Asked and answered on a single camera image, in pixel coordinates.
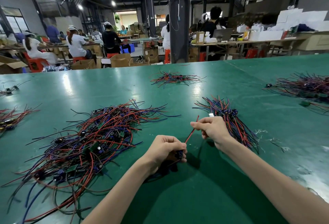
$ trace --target hand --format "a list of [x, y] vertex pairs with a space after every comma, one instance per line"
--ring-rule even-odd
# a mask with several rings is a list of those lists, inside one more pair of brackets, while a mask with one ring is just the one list
[[151, 165], [150, 173], [152, 175], [157, 172], [164, 160], [177, 161], [175, 158], [177, 150], [183, 150], [181, 162], [186, 162], [186, 143], [180, 142], [174, 136], [158, 135], [141, 159]]
[[202, 138], [210, 137], [215, 142], [217, 149], [222, 150], [227, 142], [234, 141], [228, 133], [226, 123], [222, 117], [205, 117], [199, 122], [191, 122], [191, 126], [196, 130], [202, 130]]

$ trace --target forearm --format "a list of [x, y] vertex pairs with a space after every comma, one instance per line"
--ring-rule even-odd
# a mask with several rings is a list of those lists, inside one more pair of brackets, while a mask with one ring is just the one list
[[267, 164], [238, 142], [222, 149], [290, 224], [329, 223], [329, 204]]
[[143, 158], [139, 159], [93, 209], [82, 224], [119, 224], [139, 187], [149, 174], [148, 164], [144, 162]]

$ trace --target left hand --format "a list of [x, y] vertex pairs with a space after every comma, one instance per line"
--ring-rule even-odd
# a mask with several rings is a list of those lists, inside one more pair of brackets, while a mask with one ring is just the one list
[[154, 174], [164, 160], [177, 161], [175, 153], [178, 150], [183, 150], [181, 162], [187, 162], [185, 155], [187, 153], [186, 143], [180, 142], [174, 136], [157, 135], [141, 159], [150, 164], [150, 173]]

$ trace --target woman in white shirt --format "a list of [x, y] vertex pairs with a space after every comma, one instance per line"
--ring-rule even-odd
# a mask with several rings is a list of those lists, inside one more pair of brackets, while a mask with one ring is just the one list
[[46, 46], [45, 43], [40, 43], [39, 40], [34, 39], [35, 34], [31, 32], [23, 32], [25, 39], [23, 39], [23, 46], [27, 52], [27, 55], [31, 58], [43, 58], [47, 60], [49, 65], [55, 65], [58, 63], [57, 56], [52, 52], [41, 52], [38, 50], [38, 46]]
[[85, 57], [86, 59], [92, 59], [92, 52], [82, 48], [82, 45], [89, 44], [89, 42], [85, 41], [84, 37], [79, 35], [78, 29], [76, 29], [74, 26], [70, 25], [68, 30], [70, 31], [70, 34], [66, 37], [66, 41], [68, 44], [68, 51], [72, 57]]
[[161, 36], [163, 37], [162, 46], [165, 50], [170, 50], [170, 25], [169, 25], [169, 14], [166, 17], [167, 25], [163, 26]]

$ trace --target laptop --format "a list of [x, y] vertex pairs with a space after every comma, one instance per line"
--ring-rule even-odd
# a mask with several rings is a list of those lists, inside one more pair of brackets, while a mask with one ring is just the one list
[[229, 41], [233, 33], [233, 28], [214, 30], [213, 38], [221, 38], [221, 41]]

